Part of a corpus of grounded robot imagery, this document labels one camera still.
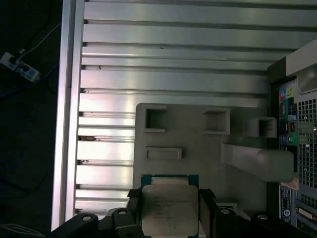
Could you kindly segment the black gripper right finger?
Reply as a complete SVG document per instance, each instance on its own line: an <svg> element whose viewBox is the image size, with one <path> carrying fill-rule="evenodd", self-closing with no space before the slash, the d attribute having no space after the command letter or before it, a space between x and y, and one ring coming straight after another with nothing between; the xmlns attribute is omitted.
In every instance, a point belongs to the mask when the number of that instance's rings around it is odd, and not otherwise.
<svg viewBox="0 0 317 238"><path fill-rule="evenodd" d="M248 219L215 202L210 189L199 190L199 221L208 238L300 238L301 230L265 212Z"/></svg>

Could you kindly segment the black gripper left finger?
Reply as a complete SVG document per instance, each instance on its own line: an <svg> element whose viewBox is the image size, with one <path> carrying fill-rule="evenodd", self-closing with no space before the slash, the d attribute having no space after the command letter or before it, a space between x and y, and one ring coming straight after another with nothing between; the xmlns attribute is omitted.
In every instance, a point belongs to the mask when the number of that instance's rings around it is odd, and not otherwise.
<svg viewBox="0 0 317 238"><path fill-rule="evenodd" d="M114 208L103 219L81 213L51 232L52 238L143 238L140 220L142 191L132 189L124 208Z"/></svg>

